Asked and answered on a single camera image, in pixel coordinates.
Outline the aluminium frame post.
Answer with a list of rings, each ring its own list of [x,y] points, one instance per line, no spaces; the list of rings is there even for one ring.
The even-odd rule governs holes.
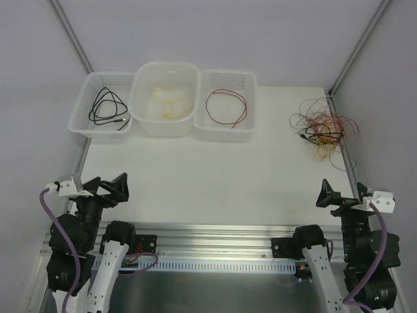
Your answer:
[[[78,36],[68,19],[68,16],[59,0],[49,0],[48,3],[50,4],[51,9],[54,11],[54,14],[57,17],[57,20],[61,24],[65,35],[67,36],[73,50],[75,51],[84,71],[86,73],[92,73],[94,71],[87,54],[85,53],[81,42],[78,39]]]
[[[341,87],[343,81],[345,80],[346,75],[351,70],[352,66],[359,58],[362,50],[364,49],[366,43],[370,39],[371,35],[373,34],[375,28],[378,26],[381,18],[386,13],[388,7],[391,5],[392,0],[382,0],[379,2],[376,10],[372,14],[370,20],[368,21],[366,27],[364,28],[362,34],[360,35],[358,41],[354,45],[352,52],[349,54],[346,62],[344,63],[340,73],[338,74],[335,82],[328,90],[328,96],[330,98],[334,98],[335,94],[337,93],[338,89]]]

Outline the right aluminium frame post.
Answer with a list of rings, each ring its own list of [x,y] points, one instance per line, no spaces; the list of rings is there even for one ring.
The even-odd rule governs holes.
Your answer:
[[[345,80],[346,75],[351,70],[352,66],[359,58],[362,50],[364,49],[366,43],[370,39],[371,35],[373,34],[375,28],[378,26],[381,18],[386,13],[388,7],[391,5],[392,0],[382,0],[379,2],[376,10],[372,14],[370,20],[368,21],[366,27],[364,28],[362,34],[360,35],[358,41],[354,45],[352,52],[349,54],[346,62],[344,63],[340,73],[338,74],[335,82],[328,90],[328,96],[330,98],[334,98],[335,94],[337,93],[338,89],[341,87],[343,81]]]

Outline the white perforated basket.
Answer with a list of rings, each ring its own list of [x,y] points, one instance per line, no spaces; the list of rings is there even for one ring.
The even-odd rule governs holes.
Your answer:
[[[96,140],[121,139],[132,127],[127,104],[133,72],[87,75],[68,122],[68,130]]]
[[[241,143],[255,132],[257,76],[225,69],[201,71],[194,127],[200,140]]]

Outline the left aluminium frame post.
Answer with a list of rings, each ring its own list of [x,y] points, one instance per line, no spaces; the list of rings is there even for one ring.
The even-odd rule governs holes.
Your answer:
[[[75,51],[84,71],[86,73],[92,73],[94,71],[87,54],[85,53],[81,42],[78,39],[78,36],[68,19],[68,16],[59,0],[49,0],[48,3],[50,4],[51,9],[54,11],[54,14],[57,17],[57,20],[61,24],[65,35],[67,36],[73,50]]]

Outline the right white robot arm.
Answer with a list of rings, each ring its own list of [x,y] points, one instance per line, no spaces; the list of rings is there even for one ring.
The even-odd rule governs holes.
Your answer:
[[[337,206],[332,216],[341,219],[343,271],[348,291],[342,296],[330,268],[328,240],[318,225],[298,227],[293,234],[293,252],[304,258],[312,273],[325,312],[390,312],[397,288],[390,269],[400,266],[399,237],[389,233],[383,214],[395,208],[393,192],[357,184],[358,198],[346,198],[324,179],[317,207]]]

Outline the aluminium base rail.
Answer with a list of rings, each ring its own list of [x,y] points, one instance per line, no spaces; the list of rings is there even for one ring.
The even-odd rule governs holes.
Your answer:
[[[161,258],[271,261],[271,238],[291,237],[295,226],[192,225],[135,222],[140,235],[156,235]]]

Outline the right white perforated basket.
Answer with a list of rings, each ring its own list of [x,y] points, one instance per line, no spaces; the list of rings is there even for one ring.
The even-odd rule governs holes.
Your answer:
[[[225,69],[201,71],[194,127],[200,140],[241,143],[255,132],[257,76]]]

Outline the middle white plastic tub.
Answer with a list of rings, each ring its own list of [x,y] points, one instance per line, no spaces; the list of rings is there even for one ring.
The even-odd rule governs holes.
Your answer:
[[[191,63],[146,63],[134,76],[128,112],[148,136],[183,137],[193,127],[200,80]]]

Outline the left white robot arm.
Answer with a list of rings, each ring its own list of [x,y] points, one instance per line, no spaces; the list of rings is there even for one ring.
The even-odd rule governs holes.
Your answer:
[[[55,216],[46,205],[45,195],[56,193],[76,204],[75,213]],[[105,231],[100,247],[102,257],[96,275],[93,251],[104,209],[129,199],[128,176],[112,181],[95,177],[82,183],[77,175],[67,175],[47,185],[40,202],[51,218],[51,257],[46,270],[58,312],[107,312],[111,293],[125,256],[136,249],[133,224],[113,221]]]

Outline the left white perforated basket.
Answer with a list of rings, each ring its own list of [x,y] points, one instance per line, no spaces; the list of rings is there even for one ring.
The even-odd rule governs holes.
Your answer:
[[[87,75],[68,122],[68,130],[96,140],[121,139],[132,127],[127,104],[133,72]]]

